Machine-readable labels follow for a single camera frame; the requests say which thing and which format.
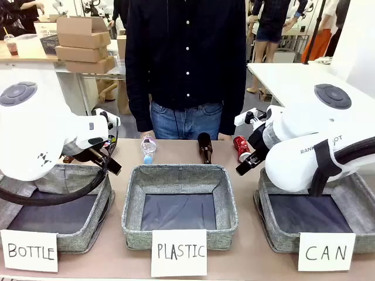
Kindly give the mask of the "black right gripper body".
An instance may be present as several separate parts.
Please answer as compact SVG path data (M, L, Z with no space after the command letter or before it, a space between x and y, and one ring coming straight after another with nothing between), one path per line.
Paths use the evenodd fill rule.
M254 152L256 156L266 156L269 152L269 149L263 140L264 129L265 124L260 125L258 128L253 130L253 133L248 138L248 142L255 150Z

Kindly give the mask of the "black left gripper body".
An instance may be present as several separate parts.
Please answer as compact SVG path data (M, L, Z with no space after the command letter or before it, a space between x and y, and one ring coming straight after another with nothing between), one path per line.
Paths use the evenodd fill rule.
M106 155L100 152L104 146L104 139L89 139L86 142L87 148L83 149L78 147L75 142L70 142L63 146L63 155L71 156L79 162L93 162L101 165L107 159Z

